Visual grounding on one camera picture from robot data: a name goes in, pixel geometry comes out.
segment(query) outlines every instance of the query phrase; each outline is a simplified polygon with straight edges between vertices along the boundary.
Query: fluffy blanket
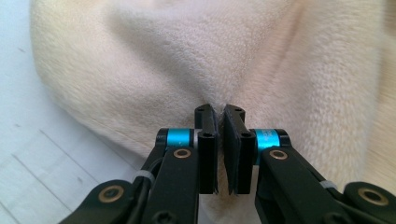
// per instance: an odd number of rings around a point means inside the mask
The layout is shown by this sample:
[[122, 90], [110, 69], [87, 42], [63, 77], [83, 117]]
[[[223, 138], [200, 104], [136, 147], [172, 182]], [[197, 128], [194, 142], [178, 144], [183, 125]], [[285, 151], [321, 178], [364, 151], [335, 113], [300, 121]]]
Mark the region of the fluffy blanket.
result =
[[[34, 0], [31, 14], [56, 102], [140, 155], [161, 127], [192, 127], [196, 106], [233, 104], [341, 190], [396, 193], [394, 1]], [[254, 194], [229, 196], [225, 179], [202, 197], [209, 216], [259, 222]]]

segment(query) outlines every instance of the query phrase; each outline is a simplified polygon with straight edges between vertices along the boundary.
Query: black mechanical arm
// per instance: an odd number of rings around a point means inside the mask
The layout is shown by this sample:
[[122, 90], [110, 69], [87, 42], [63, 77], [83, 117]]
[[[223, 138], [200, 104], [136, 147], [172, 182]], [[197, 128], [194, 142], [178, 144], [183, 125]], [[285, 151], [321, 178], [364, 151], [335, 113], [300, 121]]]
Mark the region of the black mechanical arm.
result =
[[[210, 105], [195, 109], [194, 129], [160, 129], [133, 183], [94, 188], [61, 223], [196, 223], [198, 195], [217, 193], [219, 125]], [[354, 182], [344, 193], [326, 180], [279, 129], [247, 129], [245, 111], [224, 109], [222, 134], [229, 193], [249, 194], [259, 165], [256, 210], [262, 223], [396, 223], [396, 197]]]

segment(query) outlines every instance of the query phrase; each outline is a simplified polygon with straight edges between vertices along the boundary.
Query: towel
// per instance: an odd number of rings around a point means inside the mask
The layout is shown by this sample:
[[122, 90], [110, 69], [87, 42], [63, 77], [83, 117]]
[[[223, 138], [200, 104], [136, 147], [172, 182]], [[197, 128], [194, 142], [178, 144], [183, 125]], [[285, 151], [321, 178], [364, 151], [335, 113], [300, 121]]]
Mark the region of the towel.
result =
[[[396, 193], [394, 1], [33, 0], [31, 36], [54, 101], [139, 155], [160, 128], [192, 127], [195, 107], [233, 104], [340, 189]], [[260, 222], [254, 194], [226, 188], [220, 166], [208, 216]]]

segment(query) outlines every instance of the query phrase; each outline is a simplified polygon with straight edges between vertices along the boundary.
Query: white surface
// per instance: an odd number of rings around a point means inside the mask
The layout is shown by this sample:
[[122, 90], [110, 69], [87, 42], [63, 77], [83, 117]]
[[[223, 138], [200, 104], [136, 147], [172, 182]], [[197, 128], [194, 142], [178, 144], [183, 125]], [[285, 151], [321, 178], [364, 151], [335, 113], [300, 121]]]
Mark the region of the white surface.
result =
[[29, 0], [0, 3], [0, 223], [57, 223], [98, 184], [131, 180], [144, 160], [51, 101], [35, 72]]

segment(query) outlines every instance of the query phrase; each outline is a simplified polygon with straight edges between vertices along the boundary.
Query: blue band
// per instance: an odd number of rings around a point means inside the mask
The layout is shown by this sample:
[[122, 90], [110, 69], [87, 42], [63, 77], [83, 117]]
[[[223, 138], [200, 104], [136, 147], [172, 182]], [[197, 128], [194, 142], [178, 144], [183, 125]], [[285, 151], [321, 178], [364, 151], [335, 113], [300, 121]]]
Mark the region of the blue band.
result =
[[257, 141], [256, 165], [260, 165], [262, 152], [268, 147], [280, 147], [279, 135], [274, 129], [255, 129]]
[[167, 147], [188, 147], [190, 145], [190, 129], [169, 129]]

